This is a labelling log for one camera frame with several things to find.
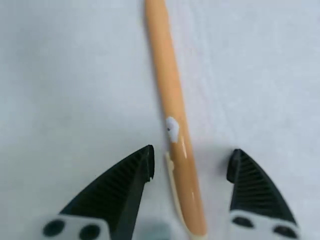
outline pen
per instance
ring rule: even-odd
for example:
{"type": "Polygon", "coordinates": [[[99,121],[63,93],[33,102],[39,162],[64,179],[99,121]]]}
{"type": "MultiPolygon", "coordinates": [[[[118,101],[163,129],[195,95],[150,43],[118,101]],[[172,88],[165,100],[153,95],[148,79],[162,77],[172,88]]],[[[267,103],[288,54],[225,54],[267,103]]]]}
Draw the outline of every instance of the pen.
{"type": "Polygon", "coordinates": [[[170,139],[166,160],[175,206],[190,238],[204,240],[207,226],[165,0],[145,0],[145,14],[170,139]]]}

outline white cloth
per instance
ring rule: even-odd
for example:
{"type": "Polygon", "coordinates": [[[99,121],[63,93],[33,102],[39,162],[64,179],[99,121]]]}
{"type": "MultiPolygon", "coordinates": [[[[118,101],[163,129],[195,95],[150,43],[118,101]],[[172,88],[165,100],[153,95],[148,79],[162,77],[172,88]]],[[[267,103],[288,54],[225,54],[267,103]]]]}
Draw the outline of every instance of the white cloth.
{"type": "MultiPolygon", "coordinates": [[[[223,240],[242,148],[305,239],[320,238],[320,6],[316,0],[168,0],[210,240],[223,240]]],[[[134,239],[175,213],[142,0],[0,0],[0,232],[57,213],[102,172],[155,147],[134,239]]]]}

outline white sticker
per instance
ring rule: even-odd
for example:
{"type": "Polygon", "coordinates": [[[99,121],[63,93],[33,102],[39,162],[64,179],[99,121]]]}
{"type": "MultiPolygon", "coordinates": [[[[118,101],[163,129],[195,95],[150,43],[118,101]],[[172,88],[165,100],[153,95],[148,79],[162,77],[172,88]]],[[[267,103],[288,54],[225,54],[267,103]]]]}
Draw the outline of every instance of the white sticker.
{"type": "Polygon", "coordinates": [[[179,135],[179,123],[172,116],[169,116],[166,118],[165,124],[170,141],[172,143],[177,143],[179,135]]]}

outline pen barrel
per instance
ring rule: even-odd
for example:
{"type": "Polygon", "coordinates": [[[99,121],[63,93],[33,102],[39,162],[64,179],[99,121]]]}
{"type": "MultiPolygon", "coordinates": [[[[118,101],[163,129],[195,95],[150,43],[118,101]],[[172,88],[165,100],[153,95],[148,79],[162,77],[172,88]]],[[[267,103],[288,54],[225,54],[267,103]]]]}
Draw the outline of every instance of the pen barrel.
{"type": "Polygon", "coordinates": [[[146,0],[145,13],[182,216],[192,234],[203,236],[207,233],[206,220],[165,1],[146,0]]]}

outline white surface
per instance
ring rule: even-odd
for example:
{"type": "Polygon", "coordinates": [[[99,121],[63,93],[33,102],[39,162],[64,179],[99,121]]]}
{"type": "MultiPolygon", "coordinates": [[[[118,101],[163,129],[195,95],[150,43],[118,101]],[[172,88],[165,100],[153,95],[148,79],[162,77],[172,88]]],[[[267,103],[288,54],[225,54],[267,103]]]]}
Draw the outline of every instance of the white surface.
{"type": "MultiPolygon", "coordinates": [[[[320,3],[168,0],[210,240],[226,236],[226,159],[269,174],[320,238],[320,3]]],[[[186,239],[169,187],[142,0],[0,0],[0,232],[56,213],[123,157],[155,147],[135,239],[186,239]]]]}

